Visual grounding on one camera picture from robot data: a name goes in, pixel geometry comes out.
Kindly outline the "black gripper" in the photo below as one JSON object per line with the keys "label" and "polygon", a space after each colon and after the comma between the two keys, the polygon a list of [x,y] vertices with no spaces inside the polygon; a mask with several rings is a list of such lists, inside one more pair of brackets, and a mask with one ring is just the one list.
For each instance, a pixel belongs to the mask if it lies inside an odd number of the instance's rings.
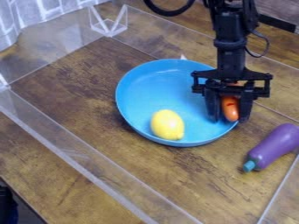
{"label": "black gripper", "polygon": [[239,98],[239,121],[249,120],[254,98],[270,96],[270,73],[246,68],[246,48],[218,49],[218,67],[213,70],[194,71],[191,91],[202,94],[206,100],[210,119],[221,119],[221,95]]}

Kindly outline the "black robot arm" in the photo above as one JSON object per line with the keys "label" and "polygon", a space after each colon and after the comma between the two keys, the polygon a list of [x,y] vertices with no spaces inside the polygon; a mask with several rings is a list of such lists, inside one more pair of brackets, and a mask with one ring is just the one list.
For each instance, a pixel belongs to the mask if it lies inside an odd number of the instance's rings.
{"label": "black robot arm", "polygon": [[242,3],[227,3],[226,0],[205,0],[210,8],[217,37],[214,45],[218,48],[218,67],[209,71],[194,71],[191,90],[202,94],[210,119],[221,118],[221,97],[238,97],[238,120],[250,118],[254,100],[270,96],[273,75],[246,68],[246,53],[249,34],[258,27],[258,10],[254,0]]}

